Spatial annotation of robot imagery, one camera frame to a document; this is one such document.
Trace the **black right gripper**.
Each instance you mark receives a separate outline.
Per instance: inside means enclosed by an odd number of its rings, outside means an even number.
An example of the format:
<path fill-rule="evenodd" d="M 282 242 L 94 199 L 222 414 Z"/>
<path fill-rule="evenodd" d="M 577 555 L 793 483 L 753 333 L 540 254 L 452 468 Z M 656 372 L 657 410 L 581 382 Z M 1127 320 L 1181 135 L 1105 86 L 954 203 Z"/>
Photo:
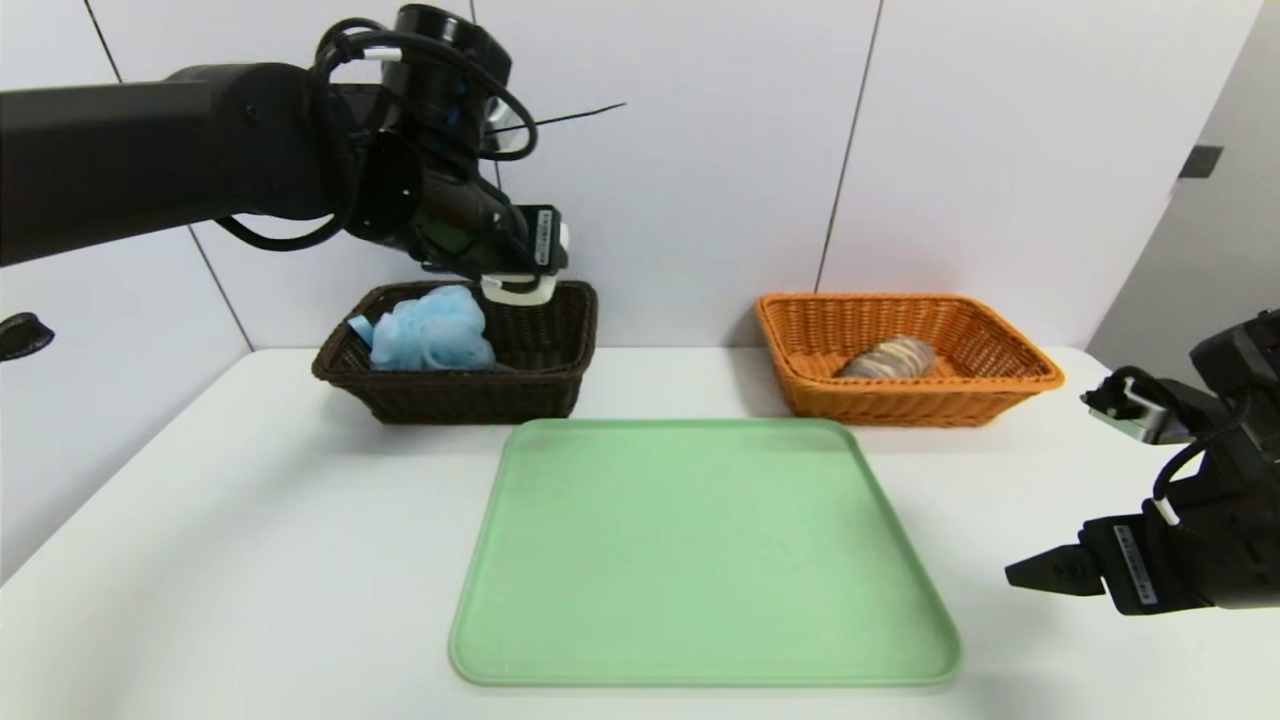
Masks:
<path fill-rule="evenodd" d="M 1128 616 L 1277 607 L 1277 514 L 1208 503 L 1178 516 L 1169 523 L 1147 500 L 1138 514 L 1087 521 L 1082 544 L 1007 565 L 1006 580 L 1074 597 L 1108 592 Z"/>

